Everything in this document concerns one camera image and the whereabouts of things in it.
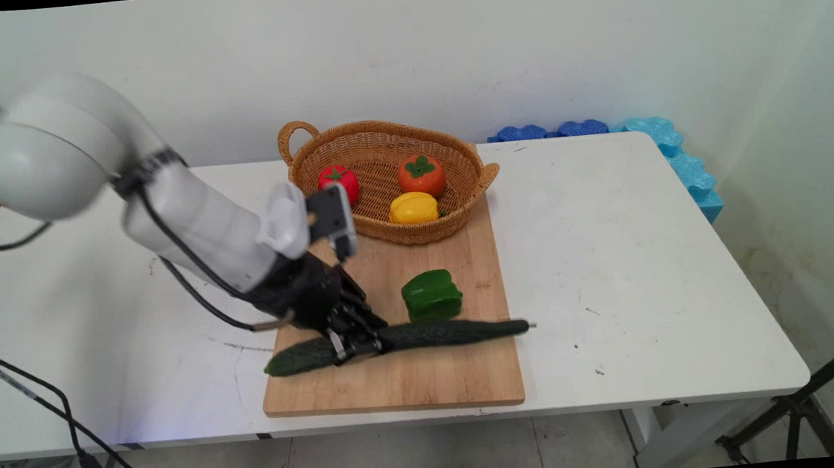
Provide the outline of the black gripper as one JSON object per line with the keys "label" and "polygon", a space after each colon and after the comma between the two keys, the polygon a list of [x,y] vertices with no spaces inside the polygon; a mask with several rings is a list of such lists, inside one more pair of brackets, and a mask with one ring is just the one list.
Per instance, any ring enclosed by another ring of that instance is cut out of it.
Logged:
{"label": "black gripper", "polygon": [[[294,260],[279,254],[273,263],[270,272],[246,292],[256,308],[277,319],[292,311],[296,328],[325,333],[336,366],[385,354],[379,333],[389,323],[372,311],[365,291],[343,266],[331,267],[310,252]],[[345,321],[329,323],[339,303]]]}

